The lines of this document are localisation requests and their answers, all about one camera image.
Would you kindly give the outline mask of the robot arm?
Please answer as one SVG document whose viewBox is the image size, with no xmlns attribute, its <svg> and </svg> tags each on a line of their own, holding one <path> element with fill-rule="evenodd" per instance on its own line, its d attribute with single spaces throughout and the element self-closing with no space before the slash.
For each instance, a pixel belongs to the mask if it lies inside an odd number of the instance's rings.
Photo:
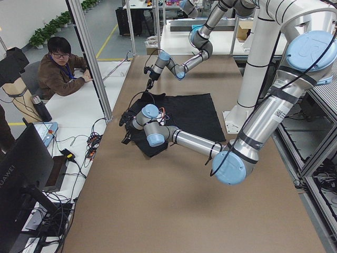
<svg viewBox="0 0 337 253">
<path fill-rule="evenodd" d="M 162 125 L 164 113 L 155 104 L 138 113 L 125 111 L 119 124 L 127 130 L 143 130 L 151 147 L 172 142 L 207 154 L 212 162 L 210 174 L 235 185 L 253 171 L 259 151 L 300 96 L 332 80 L 336 8 L 322 1 L 219 1 L 204 25 L 191 34 L 198 53 L 177 64 L 161 52 L 154 66 L 144 70 L 148 83 L 157 81 L 164 69 L 181 80 L 208 60 L 213 52 L 210 34 L 230 9 L 241 18 L 258 12 L 239 97 L 224 118 L 227 132 L 235 133 L 236 138 L 222 146 L 176 126 Z"/>
<path fill-rule="evenodd" d="M 218 1 L 203 26 L 191 31 L 190 42 L 199 52 L 185 63 L 178 64 L 167 52 L 161 51 L 155 64 L 151 67 L 144 68 L 144 73 L 149 73 L 148 82 L 154 83 L 157 81 L 165 68 L 178 80 L 185 78 L 188 71 L 211 57 L 213 45 L 209 41 L 210 34 L 224 14 L 229 9 L 234 9 L 237 16 L 245 18 L 253 13 L 255 7 L 256 5 L 252 1 Z"/>
</svg>

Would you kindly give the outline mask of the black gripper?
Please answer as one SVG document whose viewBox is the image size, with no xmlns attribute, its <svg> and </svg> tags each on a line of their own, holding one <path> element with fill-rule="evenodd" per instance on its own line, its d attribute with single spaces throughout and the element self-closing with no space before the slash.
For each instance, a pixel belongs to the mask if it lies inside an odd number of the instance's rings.
<svg viewBox="0 0 337 253">
<path fill-rule="evenodd" d="M 123 144 L 129 144 L 131 141 L 134 141 L 136 130 L 131 125 L 125 125 L 126 134 L 121 141 Z"/>
<path fill-rule="evenodd" d="M 154 71 L 151 71 L 150 74 L 149 74 L 149 78 L 152 80 L 152 81 L 157 81 L 160 77 L 160 74 L 159 73 L 156 73 Z"/>
</svg>

